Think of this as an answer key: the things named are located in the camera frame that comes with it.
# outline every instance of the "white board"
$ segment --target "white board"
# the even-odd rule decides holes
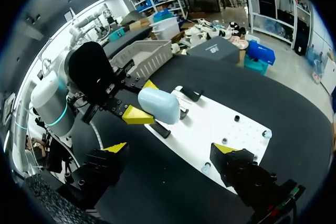
[[[171,130],[166,139],[148,124],[145,125],[153,135],[199,172],[202,172],[205,163],[211,163],[212,143],[238,150],[245,148],[256,155],[255,161],[260,163],[270,140],[263,137],[262,133],[270,129],[203,95],[197,102],[193,102],[179,92],[181,88],[176,87],[172,94],[177,96],[182,108],[189,109],[186,118],[174,125],[160,122]],[[240,116],[238,122],[234,120],[236,115]],[[222,143],[224,138],[227,139],[226,144]],[[206,176],[226,188],[212,164]],[[226,189],[236,193],[232,187]]]

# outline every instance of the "white container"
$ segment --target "white container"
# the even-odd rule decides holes
[[[164,30],[167,27],[170,27],[174,24],[178,25],[176,17],[164,19],[164,20],[156,22],[156,23],[154,23],[150,26],[153,27],[153,32],[156,32],[156,31],[159,31],[159,30]]]
[[[159,40],[170,40],[180,32],[178,26],[178,23],[176,23],[164,29],[153,31],[153,33]]]
[[[171,45],[170,40],[136,41],[117,53],[110,60],[110,64],[116,71],[115,68],[122,68],[133,59],[135,66],[128,71],[128,74],[133,77],[149,78],[173,57]]]
[[[255,40],[258,44],[260,44],[260,38],[253,36],[251,34],[246,34],[245,40]]]

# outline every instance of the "black knob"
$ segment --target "black knob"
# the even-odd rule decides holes
[[[65,173],[64,180],[66,184],[72,184],[74,182],[71,173]]]
[[[81,179],[80,181],[78,181],[78,185],[81,187],[85,184],[85,181],[83,179]]]

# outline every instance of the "blue box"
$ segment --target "blue box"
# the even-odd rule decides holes
[[[249,42],[247,53],[251,58],[262,60],[270,65],[274,64],[275,54],[272,49],[269,49],[256,41],[251,40]]]
[[[114,40],[117,40],[117,39],[119,39],[120,37],[122,37],[124,35],[125,35],[124,29],[120,28],[120,29],[114,31],[113,33],[111,33],[109,35],[109,40],[110,41],[114,41]]]

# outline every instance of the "gray box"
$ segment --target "gray box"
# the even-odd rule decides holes
[[[187,54],[211,60],[221,60],[233,64],[239,62],[239,48],[221,36],[212,38],[188,50]]]

